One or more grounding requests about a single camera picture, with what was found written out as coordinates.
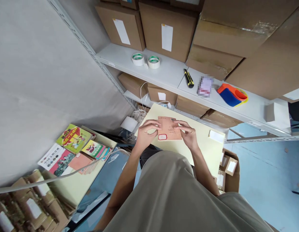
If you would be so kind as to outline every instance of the desk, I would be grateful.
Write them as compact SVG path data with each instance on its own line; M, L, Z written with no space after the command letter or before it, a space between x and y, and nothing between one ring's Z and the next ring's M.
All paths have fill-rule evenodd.
M219 163L221 160L221 153L222 153L222 149L223 149L223 143L217 142L216 140L209 138L208 135L210 133L210 130L215 131L224 136L225 136L225 134L218 130L210 128L209 126L201 124L193 119L190 119L182 114L179 114L172 110L164 108L158 104L153 104L152 108L147 113L147 115L144 118L141 125L143 125L143 123L148 119L157 120L158 116L173 117L173 118L176 118L177 120L186 121L192 128L196 129L198 145L199 145L201 152L203 154L203 157L207 163L208 169L210 170L212 176L217 177ZM180 140L180 141L178 141L178 140L177 141L158 141L158 137L156 137L153 140L152 144L162 150L173 151L173 152L179 153L179 154L185 156L191 165L194 165L194 161L193 161L191 152L188 149L188 147L185 145L183 140Z

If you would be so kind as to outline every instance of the white cable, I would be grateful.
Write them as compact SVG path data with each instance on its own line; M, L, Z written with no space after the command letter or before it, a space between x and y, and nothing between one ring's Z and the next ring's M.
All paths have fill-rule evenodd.
M111 154L116 153L116 152L118 152L118 151L120 151L120 150L127 152L127 151L124 150L124 149L118 149L118 150L116 150L116 151L111 152L111 153L105 158L105 160L107 160ZM76 174L77 172L81 171L82 169L87 168L87 167L89 167L89 166L91 166L91 165L97 163L99 160L101 160L101 159L103 159L103 158L104 158L104 157L101 157L101 158L97 159L96 161L92 162L91 164L86 165L86 166L84 166L84 167L82 167L82 168L80 168L80 169L78 169L78 170L76 170L76 171L74 171L74 172L72 172L72 173L70 173L70 174L64 175L64 176L55 177L55 178L51 178L51 179L47 179L47 180L44 180L44 181L39 181L39 182L31 183L31 184L26 184L26 185L22 185L22 186L11 186L11 187L3 187L3 188L0 188L0 194L1 194L1 193L7 193L7 192L13 192L13 191L17 191L17 190L22 190L22 189L27 189L27 188L32 188L32 187L36 187L36 186L41 185L41 184L51 183L51 182L53 182L53 181L60 180L60 179L63 179L63 178L72 176L73 174Z
M144 105L143 105L143 102L142 102L142 95L141 95L141 91L142 91L142 87L144 86L144 84L146 84L147 82L144 82L143 85L141 86L140 88L140 98L141 98L141 104L142 104L142 107L144 109L144 112L145 112L145 115L146 115L146 111L145 111L145 108L144 108Z

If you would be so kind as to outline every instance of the paper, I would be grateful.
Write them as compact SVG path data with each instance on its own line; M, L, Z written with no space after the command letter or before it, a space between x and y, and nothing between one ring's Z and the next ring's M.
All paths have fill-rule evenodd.
M158 93L158 98L160 101L165 101L166 100L166 94L165 93Z
M213 130L210 130L209 137L213 140L216 140L217 142L224 143L225 136L222 134L219 134Z
M14 229L14 226L4 211L0 212L0 227L4 232L11 232Z
M44 181L43 177L40 177L37 182L40 182L40 181ZM50 191L50 188L47 184L41 184L41 185L38 185L37 187L42 196L46 196L46 193L48 191Z
M171 51L172 50L172 37L173 37L173 27L162 24L161 25L161 41L162 49Z
M28 201L26 201L26 204L28 205L28 207L29 207L29 209L30 209L31 214L33 215L33 217L35 219L37 219L40 216L40 214L42 213L41 209L39 208L39 206L31 198L29 198Z
M227 168L227 171L229 171L229 172L234 172L234 169L235 169L235 167L236 167L236 162L233 162L233 161L230 161L230 163L229 163L229 166L228 166L228 168Z
M118 35L120 36L121 42L123 44L130 45L130 41L126 32L126 28L124 25L124 22L122 20L113 19L113 22L115 24L115 27L117 29Z

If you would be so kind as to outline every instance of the tape roll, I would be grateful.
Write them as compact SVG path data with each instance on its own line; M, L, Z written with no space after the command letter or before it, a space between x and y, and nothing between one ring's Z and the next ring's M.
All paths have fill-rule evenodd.
M142 66L144 64L144 56L142 53L135 53L131 56L132 62L136 66Z
M158 56L150 56L148 58L148 64L151 69L157 69L160 67L160 60Z

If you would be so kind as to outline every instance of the white wall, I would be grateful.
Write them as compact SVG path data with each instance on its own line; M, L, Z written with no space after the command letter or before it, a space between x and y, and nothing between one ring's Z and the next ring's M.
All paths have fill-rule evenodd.
M132 108L46 1L0 0L0 185L70 123L112 131Z

